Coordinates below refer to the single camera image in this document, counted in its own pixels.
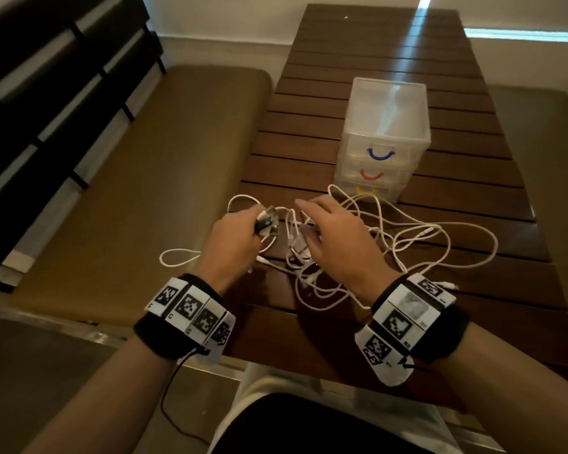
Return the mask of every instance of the white cable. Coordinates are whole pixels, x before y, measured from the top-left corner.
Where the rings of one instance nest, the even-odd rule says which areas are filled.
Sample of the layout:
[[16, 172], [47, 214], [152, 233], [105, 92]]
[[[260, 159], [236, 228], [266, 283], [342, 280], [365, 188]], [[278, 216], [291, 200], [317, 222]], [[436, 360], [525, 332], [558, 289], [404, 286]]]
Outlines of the white cable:
[[[392, 203], [384, 200], [386, 205], [392, 207], [396, 212], [400, 213], [404, 218], [407, 218], [408, 220], [411, 221], [410, 223], [396, 223], [394, 221], [389, 221], [386, 218], [383, 218], [383, 211], [382, 211], [382, 208], [381, 208], [381, 203], [379, 202], [379, 199], [374, 194], [364, 192], [364, 193], [361, 193], [361, 194], [356, 194], [354, 196], [349, 196], [347, 193], [345, 193], [342, 189], [340, 189], [335, 184], [330, 184], [330, 185], [328, 185], [328, 194], [331, 195], [331, 196], [333, 195], [333, 193], [332, 193], [333, 188], [336, 188], [343, 196], [345, 196], [346, 199], [341, 203], [343, 208], [349, 209], [350, 207], [353, 207], [353, 209], [350, 210], [351, 213], [354, 213], [355, 215], [357, 215], [359, 217], [371, 217], [371, 218], [378, 220], [378, 223], [379, 223], [378, 226], [366, 226], [366, 228], [368, 229], [368, 232], [370, 232], [371, 234], [374, 234], [375, 241], [380, 240], [381, 243], [383, 244], [383, 246], [385, 247], [385, 251], [383, 252], [383, 256], [385, 256], [387, 253], [391, 253], [392, 258], [395, 261], [395, 264], [399, 267], [399, 269], [401, 270], [401, 272], [403, 274], [407, 274], [407, 273], [413, 271], [414, 269], [416, 269], [418, 267], [422, 267], [422, 266], [426, 266], [426, 267], [423, 270], [420, 271], [420, 274], [424, 274], [427, 271], [429, 271], [431, 268], [436, 267], [436, 266], [453, 267], [453, 268], [456, 268], [456, 269], [470, 269], [470, 268], [473, 268], [473, 267], [479, 267], [479, 266], [485, 265], [486, 263], [491, 261], [495, 257], [497, 250], [499, 249], [499, 241], [498, 241], [497, 237], [490, 230], [488, 230], [488, 229], [486, 229], [482, 226], [479, 226], [477, 224], [461, 223], [461, 222], [456, 222], [456, 221], [448, 221], [448, 222], [442, 221], [442, 222], [435, 222], [435, 223], [426, 223], [424, 221], [417, 220], [416, 218], [412, 218], [410, 215], [407, 215], [406, 213], [402, 212], [399, 208], [394, 206]], [[227, 211], [229, 212], [229, 210], [231, 208], [231, 204], [235, 199], [242, 198], [242, 197], [251, 199], [252, 201], [255, 201], [257, 204], [260, 204], [258, 199], [254, 198], [252, 196], [249, 196], [247, 194], [237, 194], [229, 200], [229, 203], [227, 204]], [[364, 211], [360, 210], [360, 206], [357, 203], [357, 201], [359, 199], [364, 199], [364, 198], [374, 199], [374, 201], [377, 205], [377, 211], [378, 211], [377, 215], [374, 215], [373, 213], [368, 213], [368, 212], [364, 212]], [[309, 309], [312, 309], [313, 311], [327, 311], [328, 309], [332, 309], [336, 305], [340, 304], [342, 301], [344, 301], [347, 298], [351, 298], [356, 304], [358, 304], [363, 309], [367, 309], [367, 310], [370, 309], [369, 306], [364, 306], [356, 298], [356, 296], [352, 292], [350, 292], [349, 290], [347, 290], [345, 288], [342, 288], [341, 284], [338, 284], [334, 288], [328, 288], [328, 289], [321, 288], [317, 285], [317, 280], [318, 280], [319, 276], [324, 272], [324, 270], [322, 268], [318, 267], [315, 264], [315, 262], [313, 261], [313, 259], [311, 259], [311, 257], [307, 257], [307, 256], [301, 254], [305, 250], [301, 250], [301, 252], [299, 252], [295, 248], [293, 248], [293, 244], [295, 243], [295, 240], [299, 236], [302, 236], [302, 234], [299, 231], [299, 225], [300, 224], [311, 224], [311, 223], [313, 223], [313, 221], [303, 212], [301, 212], [303, 221], [297, 221], [297, 214], [296, 214], [294, 209], [289, 209], [287, 207], [276, 207], [275, 209], [279, 212], [280, 211], [286, 212], [285, 216], [284, 216], [284, 224], [285, 224], [287, 239], [288, 239], [287, 247], [288, 247], [288, 250], [289, 250], [287, 252], [287, 255], [286, 255], [286, 264], [290, 269], [287, 269], [286, 267], [275, 265], [270, 260], [266, 259], [265, 257], [263, 257], [261, 255], [257, 256], [256, 261], [261, 263], [262, 265], [273, 267], [274, 269], [277, 269], [278, 271], [282, 271], [286, 274], [293, 275], [295, 277], [294, 290], [295, 290], [295, 293], [297, 294], [297, 298], [299, 299], [299, 301], [304, 306], [308, 307]], [[388, 224], [390, 226], [404, 226], [404, 227], [407, 227], [407, 228], [402, 229], [397, 234], [392, 236], [391, 234], [388, 234], [387, 232], [385, 232], [383, 224]], [[470, 226], [471, 228], [477, 228], [477, 229], [484, 231], [485, 233], [488, 234], [488, 236], [490, 236], [492, 238], [493, 245], [492, 245], [491, 253], [486, 258], [484, 258], [482, 261], [474, 263], [473, 265], [450, 265], [450, 264], [444, 263], [443, 261], [447, 258], [448, 253], [450, 253], [450, 250], [451, 250], [451, 247], [452, 247], [452, 244], [451, 244], [451, 241], [450, 241], [450, 236], [444, 230], [444, 228], [442, 228], [442, 226], [444, 226], [444, 225], [446, 225], [446, 226], [449, 226], [449, 225], [451, 225], [451, 226]], [[417, 233], [416, 236], [413, 236], [413, 237], [410, 237], [410, 238], [402, 238], [402, 236], [405, 233], [415, 231], [415, 230], [421, 230], [421, 231], [419, 233]], [[419, 264], [411, 266], [411, 267], [406, 267], [404, 265], [404, 263], [402, 263], [402, 261], [398, 258], [398, 253], [406, 250], [413, 243], [415, 243], [417, 241], [432, 239], [433, 237], [437, 236], [438, 234], [444, 235], [444, 237], [446, 238], [446, 241], [447, 241], [447, 246], [446, 246], [446, 250], [444, 251], [444, 254], [437, 261], [426, 261], [424, 263], [419, 263]], [[265, 242], [265, 240], [267, 238], [268, 237], [263, 237], [261, 242]], [[267, 251], [275, 243], [276, 238], [277, 237], [272, 237], [271, 242], [265, 248], [263, 248], [259, 253], [264, 253], [265, 251]], [[165, 252], [162, 252], [162, 254], [160, 254], [161, 264], [163, 264], [166, 267], [183, 266], [183, 265], [186, 265], [187, 263], [190, 263], [194, 259], [197, 259], [200, 256], [198, 254], [197, 256], [195, 256], [191, 259], [188, 259], [187, 261], [184, 261], [182, 263], [179, 263], [178, 265], [167, 265], [166, 263], [164, 263], [163, 256], [166, 255], [169, 252], [176, 252], [176, 251], [200, 253], [199, 251], [189, 250], [189, 249], [167, 250]], [[305, 275], [304, 274], [305, 271], [307, 269], [309, 269], [310, 267], [313, 267], [313, 266], [317, 267], [317, 270], [312, 272], [309, 275]], [[323, 298], [323, 299], [330, 298], [330, 297], [334, 296], [336, 293], [341, 293], [341, 294], [343, 294], [343, 296], [341, 298], [337, 299], [337, 301], [333, 302], [332, 304], [330, 304], [326, 307], [315, 307], [315, 306], [312, 306], [312, 305], [309, 305], [308, 303], [306, 303], [303, 300], [303, 298], [301, 297], [301, 294], [299, 292], [299, 284], [300, 283], [301, 283], [301, 285], [303, 285], [303, 287], [311, 287], [314, 291], [314, 295], [318, 298]], [[450, 282], [434, 282], [434, 283], [436, 283], [436, 285], [439, 285], [439, 286], [446, 288], [446, 289], [454, 290], [454, 289], [459, 288], [455, 284], [450, 283]]]

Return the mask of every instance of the hand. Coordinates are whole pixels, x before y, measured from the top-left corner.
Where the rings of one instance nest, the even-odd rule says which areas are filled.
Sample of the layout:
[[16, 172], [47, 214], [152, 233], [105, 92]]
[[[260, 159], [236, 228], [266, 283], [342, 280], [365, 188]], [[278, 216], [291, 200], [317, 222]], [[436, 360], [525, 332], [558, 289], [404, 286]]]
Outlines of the hand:
[[194, 274], [219, 295], [225, 294], [250, 269], [261, 250], [254, 223], [263, 210], [265, 207], [257, 204], [241, 212], [228, 213], [212, 227]]
[[325, 194], [310, 202], [296, 199], [295, 204], [320, 229], [318, 236], [309, 226], [301, 228], [312, 259], [361, 300], [373, 304], [400, 276], [387, 265], [362, 219], [333, 197]]

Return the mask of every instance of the forearm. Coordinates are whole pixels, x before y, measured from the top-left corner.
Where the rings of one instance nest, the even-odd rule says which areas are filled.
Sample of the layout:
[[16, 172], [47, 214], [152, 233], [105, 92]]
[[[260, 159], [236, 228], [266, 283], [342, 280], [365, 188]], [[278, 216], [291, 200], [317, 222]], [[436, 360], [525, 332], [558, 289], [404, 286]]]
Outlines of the forearm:
[[455, 352], [433, 363], [510, 453], [568, 453], [568, 382], [471, 323]]
[[136, 336], [99, 368], [24, 454], [129, 453], [150, 420], [174, 361]]

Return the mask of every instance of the clear plastic box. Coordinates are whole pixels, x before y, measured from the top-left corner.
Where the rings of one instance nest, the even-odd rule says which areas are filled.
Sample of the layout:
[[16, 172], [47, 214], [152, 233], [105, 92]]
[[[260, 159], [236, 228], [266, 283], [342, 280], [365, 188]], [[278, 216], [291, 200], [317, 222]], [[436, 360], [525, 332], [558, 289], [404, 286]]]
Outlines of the clear plastic box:
[[375, 190], [395, 201], [430, 143], [424, 84], [356, 77], [335, 182], [348, 194]]

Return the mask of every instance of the wristband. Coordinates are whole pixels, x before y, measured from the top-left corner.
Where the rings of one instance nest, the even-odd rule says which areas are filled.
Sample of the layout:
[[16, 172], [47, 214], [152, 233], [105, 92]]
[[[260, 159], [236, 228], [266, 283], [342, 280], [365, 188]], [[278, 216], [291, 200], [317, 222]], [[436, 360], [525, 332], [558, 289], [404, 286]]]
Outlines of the wristband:
[[469, 316], [455, 297], [423, 275], [403, 275], [372, 306], [372, 321], [356, 334], [364, 357], [388, 386], [410, 375], [413, 355], [426, 363], [447, 357], [459, 345]]
[[145, 307], [134, 331], [160, 357], [178, 359], [195, 349], [216, 363], [235, 323], [221, 301], [196, 275], [172, 278]]

